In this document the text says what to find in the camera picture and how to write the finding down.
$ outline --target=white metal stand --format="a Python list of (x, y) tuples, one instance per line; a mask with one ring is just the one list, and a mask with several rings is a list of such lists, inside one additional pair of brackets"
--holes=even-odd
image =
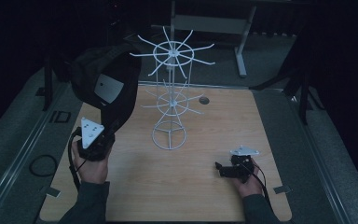
[[(152, 93), (150, 91), (148, 91), (148, 93), (155, 96), (157, 102), (156, 105), (145, 105), (144, 107), (156, 107), (162, 113), (161, 118), (153, 128), (153, 142), (160, 148), (171, 150), (181, 147), (186, 141), (187, 133), (180, 116), (187, 110), (197, 114), (202, 114), (199, 111), (189, 108), (189, 101), (198, 99), (202, 96), (188, 97), (191, 67), (193, 61), (208, 65), (214, 64), (196, 59), (194, 53), (194, 51), (197, 50), (209, 49), (213, 45), (204, 48), (192, 49), (188, 44), (186, 44), (186, 41), (193, 33), (192, 31), (183, 42), (170, 40), (167, 36), (165, 28), (163, 28), (163, 31), (167, 41), (158, 45), (138, 36), (142, 41), (154, 46), (155, 48), (151, 54), (132, 54), (132, 56), (153, 56), (155, 58), (156, 69), (150, 73), (149, 76), (156, 75), (156, 93)], [(168, 82), (164, 79), (164, 91), (160, 93), (160, 90), (158, 89), (158, 70), (163, 65), (169, 68), (167, 69)], [(185, 72), (184, 69), (185, 65), (189, 66), (187, 72)], [(186, 82), (182, 85), (175, 84), (176, 68), (179, 68), (182, 76), (186, 79)]]

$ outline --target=dark sleeve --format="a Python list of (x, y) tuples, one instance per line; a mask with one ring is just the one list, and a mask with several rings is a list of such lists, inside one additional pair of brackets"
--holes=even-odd
[(261, 194), (253, 194), (242, 199), (246, 224), (281, 223), (269, 208), (269, 204)]
[(82, 182), (75, 205), (62, 217), (60, 224), (105, 223), (109, 182), (91, 184)]

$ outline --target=dark background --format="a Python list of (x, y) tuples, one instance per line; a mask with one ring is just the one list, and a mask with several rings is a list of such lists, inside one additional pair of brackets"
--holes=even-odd
[[(151, 23), (169, 24), (170, 1), (150, 2), (153, 5), (134, 0), (0, 2), (0, 118), (26, 80), (43, 66), (46, 55), (53, 55), (57, 75), (67, 81), (63, 58), (71, 60), (85, 49), (116, 44), (129, 27), (147, 37)], [(198, 8), (194, 1), (183, 3), (188, 12)], [(322, 46), (319, 57), (312, 59), (317, 62), (311, 69), (311, 84), (358, 170), (358, 1), (315, 4), (306, 10), (262, 4), (252, 31), (301, 35), (298, 27), (305, 25), (312, 30), (301, 37), (300, 48), (292, 50), (297, 59), (293, 66), (306, 58), (304, 52), (312, 43)], [(239, 12), (234, 7), (232, 13)], [(296, 24), (285, 22), (282, 14), (297, 17)]]

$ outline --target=person's arm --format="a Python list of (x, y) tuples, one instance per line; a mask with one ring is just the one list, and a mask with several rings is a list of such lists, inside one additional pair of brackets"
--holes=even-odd
[[(255, 164), (254, 174), (258, 174), (258, 166)], [(234, 186), (242, 198), (243, 213), (246, 224), (275, 224), (281, 223), (269, 207), (263, 196), (263, 189), (254, 176), (249, 176), (245, 183), (239, 179), (233, 179)]]
[[(81, 166), (84, 159), (79, 157), (77, 143), (72, 144), (74, 165), (76, 169)], [(102, 161), (86, 161), (78, 173), (81, 184), (75, 205), (65, 213), (60, 224), (68, 223), (105, 223), (106, 200), (109, 195), (109, 182), (105, 182), (108, 172), (108, 158)]]

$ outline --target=wooden tabletop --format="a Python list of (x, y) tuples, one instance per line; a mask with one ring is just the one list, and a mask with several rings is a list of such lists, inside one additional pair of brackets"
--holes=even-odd
[[(189, 97), (203, 94), (210, 103), (189, 101), (190, 109), (203, 114), (187, 110), (180, 117), (186, 128), (185, 143), (166, 150), (152, 141), (153, 127), (162, 114), (142, 107), (156, 104), (156, 97), (146, 90), (155, 92), (156, 87), (139, 87), (135, 109), (116, 134), (107, 177), (111, 182), (107, 220), (244, 221), (240, 196), (214, 167), (216, 161), (230, 165), (229, 151), (240, 145), (260, 151), (253, 158), (266, 175), (273, 210), (279, 220), (291, 218), (286, 195), (273, 190), (282, 182), (250, 91), (190, 88)], [(99, 110), (83, 104), (75, 127), (82, 117), (98, 122)], [(61, 195), (46, 198), (42, 220), (59, 220), (76, 202), (68, 164), (65, 150), (51, 184)]]

